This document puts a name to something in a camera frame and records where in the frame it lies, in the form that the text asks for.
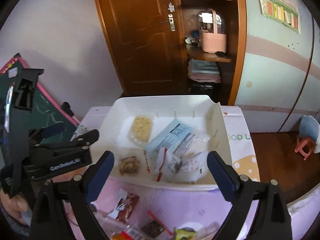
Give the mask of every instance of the white plastic tray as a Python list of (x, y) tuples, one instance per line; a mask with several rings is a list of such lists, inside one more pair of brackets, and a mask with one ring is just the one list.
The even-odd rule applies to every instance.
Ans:
[[(147, 174), (147, 164), (142, 149), (132, 144), (127, 138), (133, 119), (137, 115), (155, 117), (149, 141), (156, 137), (175, 117), (201, 129), (211, 136), (207, 150), (216, 150), (227, 164), (232, 165), (220, 103), (212, 102), (208, 96), (197, 95), (118, 99), (100, 127), (99, 140), (91, 146), (93, 163), (97, 162), (106, 150), (109, 150), (115, 155), (115, 166), (111, 172), (114, 179), (146, 187), (174, 190), (199, 191), (213, 190), (218, 187), (208, 171), (204, 171), (205, 176), (196, 184), (154, 181), (152, 171)], [(131, 155), (137, 156), (140, 160), (139, 172), (122, 176), (119, 172), (119, 161)]]

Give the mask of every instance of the chalkboard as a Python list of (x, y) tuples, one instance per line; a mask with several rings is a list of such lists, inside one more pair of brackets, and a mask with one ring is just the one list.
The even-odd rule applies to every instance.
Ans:
[[(8, 88), (15, 81), (19, 69), (22, 68), (28, 68), (28, 65), (18, 53), (0, 70), (0, 107), (2, 112), (4, 111)], [(28, 122), (28, 129), (39, 129), (58, 123), (64, 124), (64, 132), (44, 139), (42, 143), (69, 141), (76, 130), (77, 123), (60, 109), (60, 106), (38, 82), (33, 100), (33, 108)]]

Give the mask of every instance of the green and white poster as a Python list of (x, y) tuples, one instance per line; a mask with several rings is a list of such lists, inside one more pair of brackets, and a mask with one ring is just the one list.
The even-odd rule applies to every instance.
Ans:
[(262, 14), (300, 33), (300, 17), (296, 0), (260, 0)]

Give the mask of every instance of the wooden floor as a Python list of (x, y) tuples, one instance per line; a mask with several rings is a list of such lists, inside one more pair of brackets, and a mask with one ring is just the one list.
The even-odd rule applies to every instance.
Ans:
[(260, 180), (276, 179), (289, 203), (320, 183), (320, 160), (311, 154), (305, 161), (295, 153), (297, 132), (252, 133)]

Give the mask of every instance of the person's hand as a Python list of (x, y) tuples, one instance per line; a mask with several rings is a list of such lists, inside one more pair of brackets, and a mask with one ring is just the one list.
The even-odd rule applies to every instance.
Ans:
[(25, 221), (21, 217), (21, 212), (29, 209), (27, 201), (20, 195), (9, 198), (9, 195), (5, 194), (3, 190), (0, 191), (0, 200), (4, 210), (12, 216), (14, 219), (19, 221), (22, 225), (26, 225)]

